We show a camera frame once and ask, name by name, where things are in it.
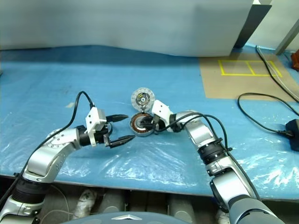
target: red object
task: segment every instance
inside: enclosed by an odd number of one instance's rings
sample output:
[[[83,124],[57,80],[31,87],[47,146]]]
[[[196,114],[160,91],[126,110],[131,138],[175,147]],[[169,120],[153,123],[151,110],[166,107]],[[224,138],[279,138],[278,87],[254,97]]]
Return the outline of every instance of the red object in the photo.
[[[299,71],[299,50],[297,50],[296,53],[293,53],[291,55],[291,59],[293,62],[292,68]]]

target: black power plug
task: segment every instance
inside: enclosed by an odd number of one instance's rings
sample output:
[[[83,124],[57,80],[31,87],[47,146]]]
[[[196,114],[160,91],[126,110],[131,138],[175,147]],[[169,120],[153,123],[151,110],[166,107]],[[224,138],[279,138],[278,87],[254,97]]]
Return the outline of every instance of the black power plug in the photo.
[[[291,149],[299,152],[299,119],[289,121],[285,125],[285,129],[293,135],[293,137],[289,138]]]

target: rotor disc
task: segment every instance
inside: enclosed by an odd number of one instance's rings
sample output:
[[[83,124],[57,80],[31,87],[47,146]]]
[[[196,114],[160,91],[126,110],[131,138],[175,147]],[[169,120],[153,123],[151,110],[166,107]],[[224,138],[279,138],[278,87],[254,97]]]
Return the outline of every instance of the rotor disc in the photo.
[[[147,112],[151,109],[155,101],[155,95],[152,90],[142,87],[135,90],[131,96],[132,106],[141,112]]]

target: cardboard mat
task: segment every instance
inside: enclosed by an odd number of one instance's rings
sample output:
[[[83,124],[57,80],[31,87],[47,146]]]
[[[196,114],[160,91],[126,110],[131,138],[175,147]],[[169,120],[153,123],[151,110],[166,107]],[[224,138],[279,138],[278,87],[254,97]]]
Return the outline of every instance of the cardboard mat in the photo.
[[[299,96],[297,83],[276,55],[264,56],[276,71],[276,75],[274,72],[273,75],[279,76],[283,83]],[[258,92],[274,95],[285,101],[294,101],[272,80],[258,54],[231,53],[227,57],[200,58],[199,61],[207,98],[235,99],[244,92]],[[246,98],[265,99],[259,96]]]

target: clear plastic covering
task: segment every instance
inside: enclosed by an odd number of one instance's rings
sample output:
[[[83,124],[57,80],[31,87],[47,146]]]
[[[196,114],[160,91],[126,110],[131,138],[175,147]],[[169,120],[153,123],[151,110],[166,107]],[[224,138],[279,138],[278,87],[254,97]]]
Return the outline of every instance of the clear plastic covering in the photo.
[[[20,172],[46,135],[69,121],[69,105],[80,90],[85,90],[106,115],[132,116],[136,110],[130,102],[131,93],[145,86],[174,113],[194,109],[218,117],[226,127],[232,154],[261,197],[299,197],[299,153],[290,149],[288,139],[251,123],[235,100],[207,99],[197,58],[71,47],[4,51],[2,59],[1,175]],[[283,129],[296,118],[278,102],[244,100],[242,105],[272,128]],[[82,98],[73,127],[84,125],[88,112],[88,103]],[[111,139],[132,134],[129,119],[113,126]],[[57,176],[61,182],[197,195],[212,194],[210,179],[186,132],[136,137],[113,149],[84,147],[66,159]]]

